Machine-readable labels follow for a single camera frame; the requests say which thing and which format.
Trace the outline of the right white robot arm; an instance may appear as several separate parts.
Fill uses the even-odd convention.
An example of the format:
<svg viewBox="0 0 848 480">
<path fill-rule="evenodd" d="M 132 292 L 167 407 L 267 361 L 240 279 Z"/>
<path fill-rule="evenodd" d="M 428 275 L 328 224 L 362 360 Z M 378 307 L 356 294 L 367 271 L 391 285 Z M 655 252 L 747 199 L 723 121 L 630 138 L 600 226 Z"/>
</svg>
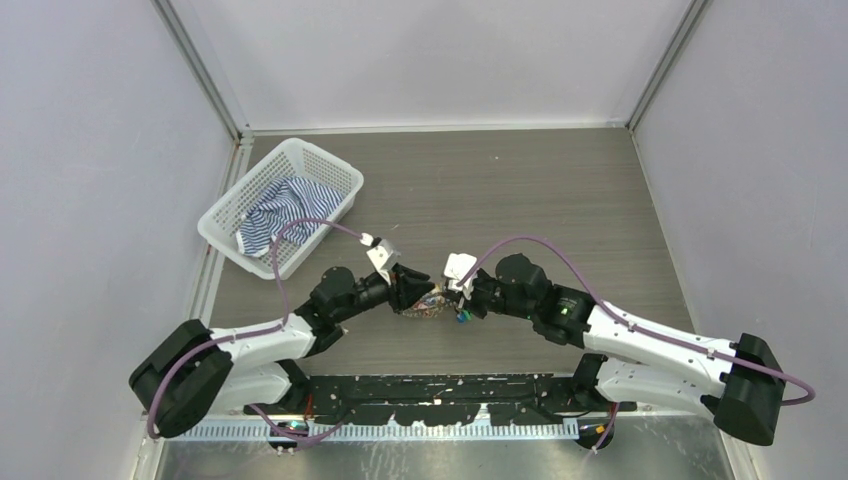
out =
<svg viewBox="0 0 848 480">
<path fill-rule="evenodd" d="M 645 403 L 694 413 L 740 441 L 774 442 L 785 380 L 768 343 L 704 337 L 631 315 L 590 294 L 558 285 L 522 254 L 494 274 L 473 271 L 475 257 L 450 255 L 446 287 L 461 309 L 525 319 L 558 345 L 584 350 L 571 397 L 584 410 L 603 403 Z"/>
</svg>

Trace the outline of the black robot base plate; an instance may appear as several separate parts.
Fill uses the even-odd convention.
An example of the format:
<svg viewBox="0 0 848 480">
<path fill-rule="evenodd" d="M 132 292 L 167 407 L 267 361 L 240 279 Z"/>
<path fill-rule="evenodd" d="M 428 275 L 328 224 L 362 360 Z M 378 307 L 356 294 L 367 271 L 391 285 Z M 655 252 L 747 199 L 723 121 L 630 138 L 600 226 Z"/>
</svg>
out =
<svg viewBox="0 0 848 480">
<path fill-rule="evenodd" d="M 259 408 L 328 425 L 468 425 L 486 413 L 494 426 L 519 426 L 605 414 L 612 403 L 554 374 L 314 375 Z"/>
</svg>

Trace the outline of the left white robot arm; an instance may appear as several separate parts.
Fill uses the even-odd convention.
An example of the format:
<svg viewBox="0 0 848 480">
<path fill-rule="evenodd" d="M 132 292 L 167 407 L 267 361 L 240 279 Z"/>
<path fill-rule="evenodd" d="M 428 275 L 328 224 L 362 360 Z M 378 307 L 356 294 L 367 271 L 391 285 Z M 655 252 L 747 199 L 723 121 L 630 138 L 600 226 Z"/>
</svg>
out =
<svg viewBox="0 0 848 480">
<path fill-rule="evenodd" d="M 428 275 L 400 264 L 361 278 L 332 267 L 281 319 L 231 329 L 210 329 L 198 319 L 181 323 L 128 379 L 147 412 L 148 435 L 177 437 L 209 414 L 248 405 L 298 412 L 308 379 L 297 360 L 328 350 L 343 337 L 344 321 L 383 304 L 403 313 L 434 288 Z"/>
</svg>

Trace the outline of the large metal keyring disc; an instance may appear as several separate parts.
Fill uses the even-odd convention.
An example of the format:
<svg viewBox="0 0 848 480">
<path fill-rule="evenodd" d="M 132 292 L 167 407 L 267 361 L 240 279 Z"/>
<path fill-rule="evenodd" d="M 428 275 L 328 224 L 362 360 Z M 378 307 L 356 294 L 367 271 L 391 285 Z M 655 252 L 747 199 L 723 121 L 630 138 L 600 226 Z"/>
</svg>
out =
<svg viewBox="0 0 848 480">
<path fill-rule="evenodd" d="M 451 306 L 452 302 L 445 297 L 444 291 L 436 286 L 410 308 L 404 310 L 401 315 L 408 318 L 433 318 Z"/>
</svg>

